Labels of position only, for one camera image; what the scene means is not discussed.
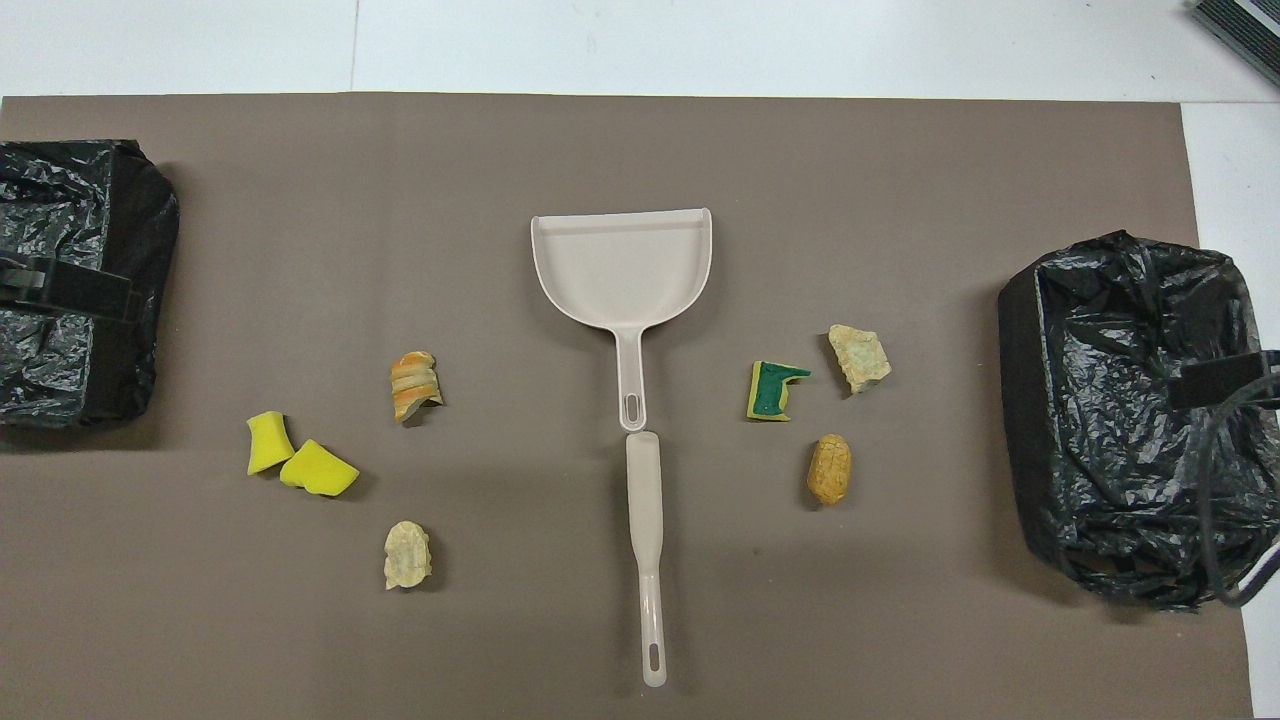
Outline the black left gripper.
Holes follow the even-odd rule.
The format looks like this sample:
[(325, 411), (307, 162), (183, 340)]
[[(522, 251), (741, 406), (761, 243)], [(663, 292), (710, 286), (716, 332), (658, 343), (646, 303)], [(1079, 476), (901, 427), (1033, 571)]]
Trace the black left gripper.
[(1, 256), (3, 306), (42, 306), (51, 313), (134, 323), (141, 295), (131, 278), (29, 255)]

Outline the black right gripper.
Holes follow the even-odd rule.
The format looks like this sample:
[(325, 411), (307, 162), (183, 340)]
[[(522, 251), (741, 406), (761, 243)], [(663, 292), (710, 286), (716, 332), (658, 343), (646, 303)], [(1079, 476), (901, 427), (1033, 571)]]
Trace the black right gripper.
[(1262, 398), (1279, 398), (1279, 351), (1265, 350), (1187, 364), (1170, 380), (1172, 410), (1212, 407), (1262, 379)]

